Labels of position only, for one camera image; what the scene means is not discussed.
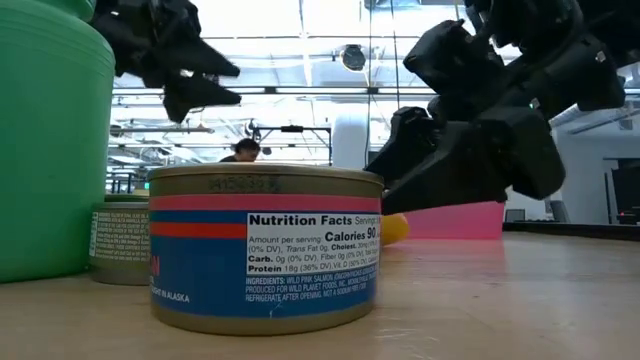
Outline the green bottle with strap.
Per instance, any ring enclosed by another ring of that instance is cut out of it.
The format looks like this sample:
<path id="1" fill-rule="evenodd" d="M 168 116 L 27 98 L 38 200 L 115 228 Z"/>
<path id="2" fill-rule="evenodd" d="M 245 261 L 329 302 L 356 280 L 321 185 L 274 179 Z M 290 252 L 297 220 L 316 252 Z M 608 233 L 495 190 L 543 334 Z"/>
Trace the green bottle with strap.
<path id="1" fill-rule="evenodd" d="M 0 0 L 0 284 L 87 266 L 115 67 L 95 4 Z"/>

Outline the person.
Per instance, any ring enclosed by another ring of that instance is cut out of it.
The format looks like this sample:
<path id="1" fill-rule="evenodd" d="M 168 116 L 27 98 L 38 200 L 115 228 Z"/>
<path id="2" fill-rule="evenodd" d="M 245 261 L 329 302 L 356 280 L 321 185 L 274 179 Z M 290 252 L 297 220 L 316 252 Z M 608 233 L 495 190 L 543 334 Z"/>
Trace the person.
<path id="1" fill-rule="evenodd" d="M 240 140 L 234 146 L 234 153 L 220 160 L 223 162 L 255 162 L 261 147 L 258 142 L 251 138 Z"/>

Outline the blue label tin can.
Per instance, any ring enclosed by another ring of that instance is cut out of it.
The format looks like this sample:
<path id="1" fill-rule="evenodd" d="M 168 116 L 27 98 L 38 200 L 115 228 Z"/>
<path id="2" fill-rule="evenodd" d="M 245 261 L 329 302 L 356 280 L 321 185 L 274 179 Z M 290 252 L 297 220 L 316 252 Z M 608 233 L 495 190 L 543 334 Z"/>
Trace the blue label tin can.
<path id="1" fill-rule="evenodd" d="M 150 301 L 185 330 L 316 331 L 374 308 L 382 180 L 327 166 L 213 163 L 149 175 Z"/>

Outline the black aluminium table frame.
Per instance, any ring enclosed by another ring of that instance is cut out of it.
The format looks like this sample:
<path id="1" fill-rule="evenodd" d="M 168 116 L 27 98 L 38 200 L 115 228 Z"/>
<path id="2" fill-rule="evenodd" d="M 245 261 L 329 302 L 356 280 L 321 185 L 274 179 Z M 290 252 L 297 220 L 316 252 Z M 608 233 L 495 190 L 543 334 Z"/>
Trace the black aluminium table frame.
<path id="1" fill-rule="evenodd" d="M 505 222 L 504 232 L 525 232 L 535 234 L 597 238 L 640 242 L 640 226 L 632 225 L 594 225 L 570 224 L 558 222 Z"/>

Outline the red translucent plastic bin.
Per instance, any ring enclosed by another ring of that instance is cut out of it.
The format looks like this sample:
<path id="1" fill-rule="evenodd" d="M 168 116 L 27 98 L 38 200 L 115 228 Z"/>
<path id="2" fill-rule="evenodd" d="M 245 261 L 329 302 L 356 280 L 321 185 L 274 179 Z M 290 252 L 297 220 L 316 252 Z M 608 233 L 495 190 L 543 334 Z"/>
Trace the red translucent plastic bin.
<path id="1" fill-rule="evenodd" d="M 412 239 L 496 240 L 502 236 L 504 204 L 483 202 L 405 213 Z"/>

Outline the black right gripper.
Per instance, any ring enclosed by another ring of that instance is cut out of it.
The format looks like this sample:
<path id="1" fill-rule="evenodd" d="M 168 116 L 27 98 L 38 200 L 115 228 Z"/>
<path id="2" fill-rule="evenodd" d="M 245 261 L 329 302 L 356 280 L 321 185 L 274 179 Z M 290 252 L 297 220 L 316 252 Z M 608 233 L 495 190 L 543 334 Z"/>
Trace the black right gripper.
<path id="1" fill-rule="evenodd" d="M 550 63 L 519 74 L 477 118 L 498 170 L 479 130 L 450 123 L 435 146 L 434 123 L 426 110 L 408 106 L 393 113 L 389 139 L 366 170 L 387 187 L 382 195 L 385 215 L 503 203 L 507 185 L 542 199 L 565 178 L 549 120 L 573 105 L 589 112 L 619 108 L 624 102 L 624 81 L 610 51 L 598 39 L 582 37 Z"/>

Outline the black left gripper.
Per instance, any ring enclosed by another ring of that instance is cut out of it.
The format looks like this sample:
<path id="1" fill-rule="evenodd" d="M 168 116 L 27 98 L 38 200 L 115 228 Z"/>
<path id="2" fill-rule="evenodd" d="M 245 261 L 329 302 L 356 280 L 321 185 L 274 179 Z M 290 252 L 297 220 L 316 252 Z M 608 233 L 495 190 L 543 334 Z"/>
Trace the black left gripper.
<path id="1" fill-rule="evenodd" d="M 134 75 L 148 88 L 161 88 L 166 80 L 154 51 L 169 43 L 172 32 L 182 25 L 189 37 L 200 32 L 198 8 L 190 0 L 96 0 L 89 24 L 109 43 L 115 75 Z M 236 65 L 201 39 L 166 47 L 164 63 L 204 74 L 239 76 Z M 174 77 L 164 86 L 164 108 L 178 124 L 194 108 L 240 102 L 240 94 L 199 74 Z"/>

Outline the yellow mango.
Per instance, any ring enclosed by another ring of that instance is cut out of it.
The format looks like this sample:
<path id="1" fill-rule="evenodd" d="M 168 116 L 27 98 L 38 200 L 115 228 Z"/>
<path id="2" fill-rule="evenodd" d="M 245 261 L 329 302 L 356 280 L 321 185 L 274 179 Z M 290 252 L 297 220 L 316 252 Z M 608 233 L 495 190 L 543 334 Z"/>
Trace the yellow mango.
<path id="1" fill-rule="evenodd" d="M 389 246 L 391 244 L 403 241 L 410 232 L 410 225 L 402 213 L 384 215 L 381 218 L 381 245 Z"/>

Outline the black metal rack frame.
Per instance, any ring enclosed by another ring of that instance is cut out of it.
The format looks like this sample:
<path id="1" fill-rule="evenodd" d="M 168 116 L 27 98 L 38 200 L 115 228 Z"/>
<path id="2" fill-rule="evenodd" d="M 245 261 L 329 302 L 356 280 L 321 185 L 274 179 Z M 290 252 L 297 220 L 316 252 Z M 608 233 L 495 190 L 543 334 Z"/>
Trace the black metal rack frame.
<path id="1" fill-rule="evenodd" d="M 284 126 L 253 126 L 251 128 L 251 138 L 258 143 L 265 140 L 272 132 L 281 133 L 299 133 L 311 132 L 315 137 L 328 149 L 327 164 L 332 166 L 333 162 L 333 138 L 332 129 L 330 127 L 306 127 L 301 125 L 284 125 Z"/>

